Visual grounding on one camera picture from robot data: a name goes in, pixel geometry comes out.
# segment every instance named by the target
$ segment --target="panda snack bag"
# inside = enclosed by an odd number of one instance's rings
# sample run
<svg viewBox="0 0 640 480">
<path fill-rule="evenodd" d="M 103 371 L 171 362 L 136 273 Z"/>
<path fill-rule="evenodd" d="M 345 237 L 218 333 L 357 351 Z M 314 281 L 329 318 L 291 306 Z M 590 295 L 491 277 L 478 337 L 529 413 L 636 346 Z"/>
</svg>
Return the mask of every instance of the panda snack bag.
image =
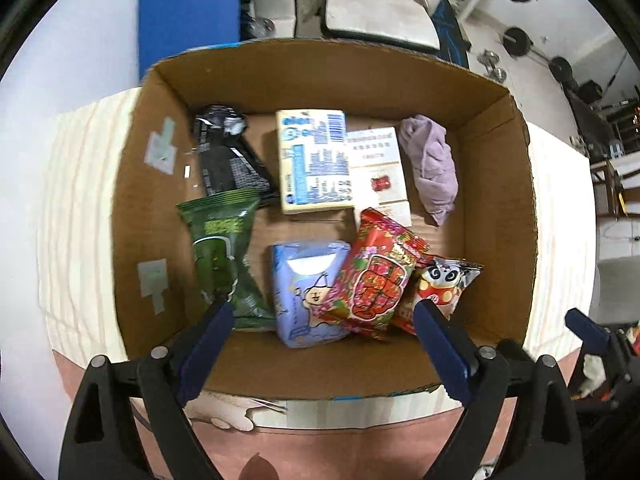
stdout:
<svg viewBox="0 0 640 480">
<path fill-rule="evenodd" d="M 350 245 L 304 240 L 272 249 L 276 323 L 284 344 L 303 348 L 348 335 L 339 324 L 318 319 L 313 309 L 322 304 L 334 284 Z"/>
<path fill-rule="evenodd" d="M 391 324 L 414 335 L 414 306 L 419 301 L 433 301 L 442 315 L 449 319 L 464 290 L 482 270 L 481 265 L 434 254 L 418 264 L 424 267 L 414 272 L 413 287 L 407 288 L 407 294 L 402 297 L 391 319 Z"/>
</svg>

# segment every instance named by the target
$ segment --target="cartoon character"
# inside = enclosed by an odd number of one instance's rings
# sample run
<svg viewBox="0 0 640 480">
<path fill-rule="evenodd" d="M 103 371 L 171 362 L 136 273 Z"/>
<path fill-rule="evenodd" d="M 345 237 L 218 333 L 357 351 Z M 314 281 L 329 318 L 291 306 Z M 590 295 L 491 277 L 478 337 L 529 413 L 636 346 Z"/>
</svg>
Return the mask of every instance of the cartoon character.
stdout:
<svg viewBox="0 0 640 480">
<path fill-rule="evenodd" d="M 149 417 L 142 399 L 132 397 L 131 402 L 134 409 L 145 419 L 144 425 L 149 427 Z M 212 424 L 221 430 L 233 428 L 238 431 L 251 431 L 254 428 L 252 415 L 259 410 L 273 410 L 286 414 L 286 408 L 277 402 L 202 390 L 196 399 L 187 402 L 184 415 L 192 425 L 198 421 Z"/>
<path fill-rule="evenodd" d="M 305 293 L 298 288 L 296 295 L 301 298 L 302 306 L 309 311 L 309 326 L 314 328 L 321 323 L 324 323 L 321 319 L 314 316 L 314 308 L 319 308 L 324 301 L 324 298 L 331 290 L 331 287 L 327 283 L 327 273 L 320 274 L 313 286 L 310 286 Z"/>
<path fill-rule="evenodd" d="M 435 258 L 422 271 L 417 294 L 422 300 L 433 301 L 443 311 L 444 316 L 447 316 L 447 312 L 444 312 L 446 309 L 442 307 L 454 303 L 460 294 L 458 285 L 461 279 L 462 270 L 457 263 Z"/>
</svg>

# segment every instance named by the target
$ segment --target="crumpled cloth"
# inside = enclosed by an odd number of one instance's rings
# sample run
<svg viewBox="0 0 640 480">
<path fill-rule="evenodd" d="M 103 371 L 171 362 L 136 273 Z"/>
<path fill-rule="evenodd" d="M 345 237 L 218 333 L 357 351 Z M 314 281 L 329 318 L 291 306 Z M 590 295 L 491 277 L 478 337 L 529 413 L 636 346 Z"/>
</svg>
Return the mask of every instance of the crumpled cloth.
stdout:
<svg viewBox="0 0 640 480">
<path fill-rule="evenodd" d="M 399 142 L 414 168 L 414 183 L 420 200 L 437 225 L 453 211 L 458 194 L 456 167 L 446 129 L 424 115 L 400 124 Z"/>
<path fill-rule="evenodd" d="M 580 385 L 579 388 L 580 399 L 589 397 L 607 380 L 607 374 L 604 371 L 604 363 L 602 362 L 602 358 L 597 355 L 584 355 L 582 373 L 584 373 L 585 378 L 584 382 Z"/>
</svg>

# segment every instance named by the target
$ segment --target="barcode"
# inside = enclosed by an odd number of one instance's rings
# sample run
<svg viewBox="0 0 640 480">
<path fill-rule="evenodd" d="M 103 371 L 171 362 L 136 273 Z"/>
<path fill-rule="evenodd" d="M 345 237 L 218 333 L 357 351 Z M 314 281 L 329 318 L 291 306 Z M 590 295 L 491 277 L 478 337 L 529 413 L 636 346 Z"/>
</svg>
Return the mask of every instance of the barcode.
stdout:
<svg viewBox="0 0 640 480">
<path fill-rule="evenodd" d="M 344 142 L 344 115 L 328 114 L 329 137 L 335 142 Z"/>
</svg>

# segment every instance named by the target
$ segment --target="cushion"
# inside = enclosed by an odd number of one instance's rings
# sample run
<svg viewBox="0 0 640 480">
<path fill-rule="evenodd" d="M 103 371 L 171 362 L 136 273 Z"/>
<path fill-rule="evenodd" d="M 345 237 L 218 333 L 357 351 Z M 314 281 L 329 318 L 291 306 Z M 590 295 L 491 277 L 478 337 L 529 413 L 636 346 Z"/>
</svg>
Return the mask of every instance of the cushion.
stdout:
<svg viewBox="0 0 640 480">
<path fill-rule="evenodd" d="M 440 49 L 427 11 L 413 0 L 326 0 L 324 21 L 337 37 Z"/>
</svg>

